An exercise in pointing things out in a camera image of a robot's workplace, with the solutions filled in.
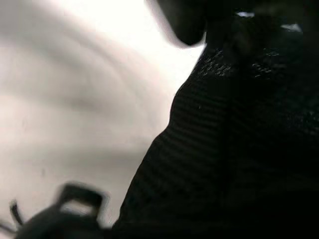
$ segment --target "textured nylon fabric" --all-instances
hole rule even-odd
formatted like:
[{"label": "textured nylon fabric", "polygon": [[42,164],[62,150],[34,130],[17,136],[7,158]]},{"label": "textured nylon fabric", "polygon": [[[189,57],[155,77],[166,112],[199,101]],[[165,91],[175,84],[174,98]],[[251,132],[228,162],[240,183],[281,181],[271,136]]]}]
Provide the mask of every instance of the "textured nylon fabric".
[{"label": "textured nylon fabric", "polygon": [[114,228],[230,229],[316,215],[319,60],[310,44],[302,33],[283,30],[241,66],[207,47],[177,92],[169,125],[145,155]]}]

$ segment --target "dark object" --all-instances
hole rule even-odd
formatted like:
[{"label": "dark object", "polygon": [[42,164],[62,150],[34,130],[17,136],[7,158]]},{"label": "dark object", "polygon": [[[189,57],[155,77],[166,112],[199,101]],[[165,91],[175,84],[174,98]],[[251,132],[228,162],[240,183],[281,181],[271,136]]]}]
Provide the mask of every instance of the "dark object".
[{"label": "dark object", "polygon": [[260,238],[316,229],[318,39],[281,27],[242,64],[229,63],[225,48],[208,42],[113,229],[155,224],[212,238],[220,231]]},{"label": "dark object", "polygon": [[[186,45],[206,33],[208,49],[223,48],[224,60],[242,63],[271,44],[284,24],[298,24],[305,35],[318,34],[318,1],[302,0],[147,0],[164,32],[170,28]],[[163,24],[162,12],[169,27]],[[239,13],[254,15],[243,20]]]},{"label": "dark object", "polygon": [[[98,239],[103,238],[103,231],[97,222],[105,196],[79,184],[66,184],[56,203],[23,222],[16,202],[10,207],[11,213],[18,223],[18,230],[2,228],[16,239]],[[65,210],[67,204],[78,202],[90,207],[89,213],[79,213],[77,210]]]}]

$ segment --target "white wall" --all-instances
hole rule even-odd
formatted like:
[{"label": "white wall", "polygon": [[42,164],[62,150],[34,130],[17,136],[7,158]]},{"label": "white wall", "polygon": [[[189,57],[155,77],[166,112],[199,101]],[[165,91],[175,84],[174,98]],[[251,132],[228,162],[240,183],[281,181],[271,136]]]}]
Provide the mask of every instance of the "white wall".
[{"label": "white wall", "polygon": [[77,180],[110,192],[114,222],[201,50],[174,48],[142,0],[0,0],[0,218]]}]

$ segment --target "white background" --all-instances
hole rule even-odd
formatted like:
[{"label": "white background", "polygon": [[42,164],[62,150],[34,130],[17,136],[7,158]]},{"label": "white background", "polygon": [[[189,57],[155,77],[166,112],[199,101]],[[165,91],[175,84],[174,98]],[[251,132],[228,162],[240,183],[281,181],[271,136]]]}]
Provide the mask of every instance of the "white background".
[{"label": "white background", "polygon": [[111,194],[114,222],[201,51],[170,44],[142,0],[0,0],[1,219],[76,180]]}]

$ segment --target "black mesh fabric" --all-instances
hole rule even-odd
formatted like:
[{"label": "black mesh fabric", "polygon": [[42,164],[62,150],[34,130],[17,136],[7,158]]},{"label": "black mesh fabric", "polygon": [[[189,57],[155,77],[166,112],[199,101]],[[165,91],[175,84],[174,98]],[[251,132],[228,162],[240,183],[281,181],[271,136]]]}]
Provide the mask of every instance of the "black mesh fabric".
[{"label": "black mesh fabric", "polygon": [[283,29],[240,66],[207,47],[138,168],[114,229],[270,227],[316,215],[319,61],[311,44]]}]

